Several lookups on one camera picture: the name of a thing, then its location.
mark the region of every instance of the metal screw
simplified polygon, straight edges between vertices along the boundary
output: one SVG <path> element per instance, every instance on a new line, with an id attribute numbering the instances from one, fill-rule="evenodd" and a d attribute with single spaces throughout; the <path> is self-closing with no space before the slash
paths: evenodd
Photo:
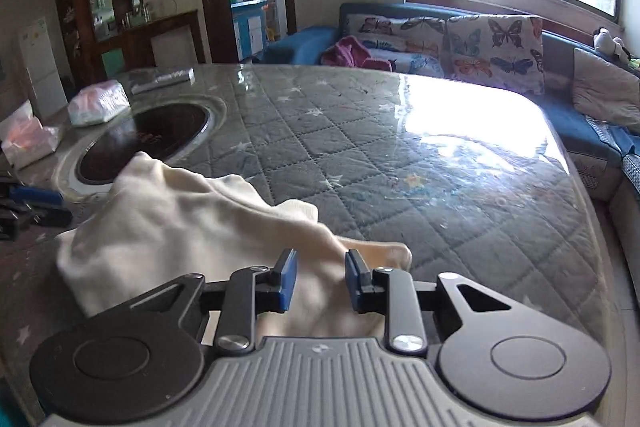
<path id="1" fill-rule="evenodd" d="M 218 339 L 218 347 L 226 351 L 242 351 L 249 347 L 249 339 L 242 335 L 223 335 Z"/>
<path id="2" fill-rule="evenodd" d="M 413 353 L 422 349 L 424 341 L 415 335 L 398 335 L 391 341 L 391 345 L 398 351 Z"/>

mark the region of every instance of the hanging towel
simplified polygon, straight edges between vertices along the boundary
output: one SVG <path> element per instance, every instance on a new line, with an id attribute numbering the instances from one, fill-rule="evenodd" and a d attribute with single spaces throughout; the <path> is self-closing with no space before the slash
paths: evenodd
<path id="1" fill-rule="evenodd" d="M 310 203 L 270 206 L 240 176 L 205 178 L 142 152 L 117 177 L 100 211 L 58 239 L 58 269 L 89 316 L 185 273 L 226 280 L 244 267 L 273 266 L 282 250 L 294 248 L 298 277 L 290 310 L 262 314 L 258 339 L 379 335 L 381 315 L 351 308 L 344 253 L 357 248 L 372 268 L 407 269 L 411 261 L 401 243 L 337 237 L 318 223 Z M 206 338 L 215 325 L 209 321 Z"/>

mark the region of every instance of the blue sofa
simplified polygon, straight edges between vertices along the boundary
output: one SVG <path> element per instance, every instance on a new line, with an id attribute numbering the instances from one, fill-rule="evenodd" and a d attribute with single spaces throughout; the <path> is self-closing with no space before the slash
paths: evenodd
<path id="1" fill-rule="evenodd" d="M 340 7 L 338 28 L 313 26 L 281 41 L 274 42 L 265 49 L 261 62 L 265 64 L 319 64 L 322 52 L 345 34 L 344 29 L 348 14 L 374 14 L 389 18 L 429 16 L 447 20 L 453 16 L 471 13 L 426 4 L 346 3 Z M 601 142 L 584 116 L 573 107 L 571 82 L 574 78 L 574 48 L 588 51 L 610 62 L 608 57 L 589 46 L 543 31 L 545 74 L 564 78 L 566 87 L 554 89 L 550 83 L 547 83 L 544 95 L 531 95 L 529 98 L 543 109 L 553 124 L 574 160 L 590 196 L 609 201 L 622 179 L 622 156 L 617 149 Z M 637 71 L 628 71 L 640 76 Z"/>

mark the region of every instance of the white refrigerator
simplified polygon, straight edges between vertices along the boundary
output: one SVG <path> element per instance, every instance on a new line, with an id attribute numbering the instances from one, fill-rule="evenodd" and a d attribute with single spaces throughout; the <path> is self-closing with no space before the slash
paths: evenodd
<path id="1" fill-rule="evenodd" d="M 24 28 L 18 35 L 22 60 L 27 69 L 33 109 L 40 119 L 65 107 L 66 96 L 53 58 L 44 17 Z"/>

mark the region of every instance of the plastic bag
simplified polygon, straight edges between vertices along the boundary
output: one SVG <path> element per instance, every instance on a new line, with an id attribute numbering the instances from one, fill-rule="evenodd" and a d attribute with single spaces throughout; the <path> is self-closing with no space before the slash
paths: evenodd
<path id="1" fill-rule="evenodd" d="M 27 100 L 18 109 L 13 111 L 9 117 L 0 122 L 0 140 L 6 140 L 6 136 L 18 120 L 31 120 L 33 118 L 33 108 L 31 102 Z"/>
<path id="2" fill-rule="evenodd" d="M 105 123 L 129 108 L 129 100 L 116 80 L 85 87 L 69 102 L 67 110 L 74 127 Z"/>
<path id="3" fill-rule="evenodd" d="M 16 169 L 55 152 L 60 143 L 59 128 L 43 127 L 33 114 L 30 117 L 25 118 L 23 113 L 15 118 L 2 141 L 2 151 Z"/>

